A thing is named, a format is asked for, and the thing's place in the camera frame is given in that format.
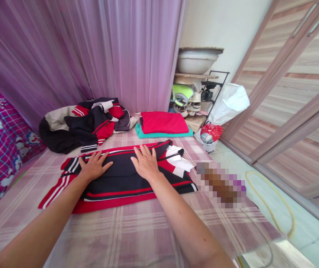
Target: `white wall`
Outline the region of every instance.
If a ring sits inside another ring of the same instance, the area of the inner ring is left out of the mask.
[[[224,48],[224,53],[211,70],[229,71],[230,82],[271,2],[272,0],[187,0],[180,47]]]

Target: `pink plaid sheet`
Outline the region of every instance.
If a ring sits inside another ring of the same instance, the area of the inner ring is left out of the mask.
[[[166,138],[139,139],[132,129],[127,133],[113,134],[98,150],[164,140]],[[213,162],[194,138],[171,140],[174,145],[185,149],[184,158],[194,164]],[[0,200],[0,251],[41,212],[37,206],[56,184],[61,174],[60,165],[64,160],[80,154],[80,147],[68,155],[47,150]],[[197,183],[194,169],[190,176]],[[231,257],[252,251],[266,243],[257,227],[240,209],[219,208],[202,192],[182,196]],[[281,237],[250,200],[243,207],[268,238],[274,240]],[[46,265],[187,267],[157,199],[72,215]]]

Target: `finger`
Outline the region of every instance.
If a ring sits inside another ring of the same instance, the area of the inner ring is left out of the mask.
[[[146,151],[145,147],[142,144],[140,145],[140,149],[141,149],[142,155],[147,155],[147,151]]]
[[[95,155],[94,160],[95,160],[95,161],[99,160],[100,156],[101,156],[101,151],[99,151],[99,152]]]
[[[135,151],[137,159],[140,159],[142,157],[142,153],[137,149],[137,147],[134,147],[133,150]]]
[[[79,157],[79,164],[81,168],[83,168],[86,165],[82,157]]]
[[[135,166],[135,169],[137,170],[138,169],[138,160],[137,160],[137,158],[132,156],[131,157],[131,161],[132,161],[133,165]]]
[[[147,153],[148,155],[151,155],[151,152],[149,151],[149,148],[148,148],[146,145],[144,145],[144,148],[145,148],[146,153]]]
[[[154,148],[152,148],[152,156],[156,158],[156,150]]]
[[[109,162],[107,163],[105,166],[103,166],[102,170],[104,171],[104,173],[109,169],[109,167],[112,166],[114,162]]]
[[[106,157],[109,155],[109,152],[104,153],[104,155],[100,158],[99,163],[102,165],[105,161]]]
[[[95,155],[96,155],[96,153],[93,153],[93,154],[90,156],[89,162],[94,159]]]

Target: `pink curtain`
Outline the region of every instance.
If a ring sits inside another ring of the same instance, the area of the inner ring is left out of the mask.
[[[35,129],[88,98],[166,111],[183,13],[184,0],[0,0],[0,92]]]

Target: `folded teal shirt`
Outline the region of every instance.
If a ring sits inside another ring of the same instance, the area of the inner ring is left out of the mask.
[[[188,133],[179,133],[179,134],[168,134],[168,133],[149,133],[149,134],[144,134],[140,124],[136,124],[135,128],[136,128],[137,136],[139,138],[192,137],[193,136],[193,130],[191,130],[189,126],[188,126],[188,129],[189,129]]]

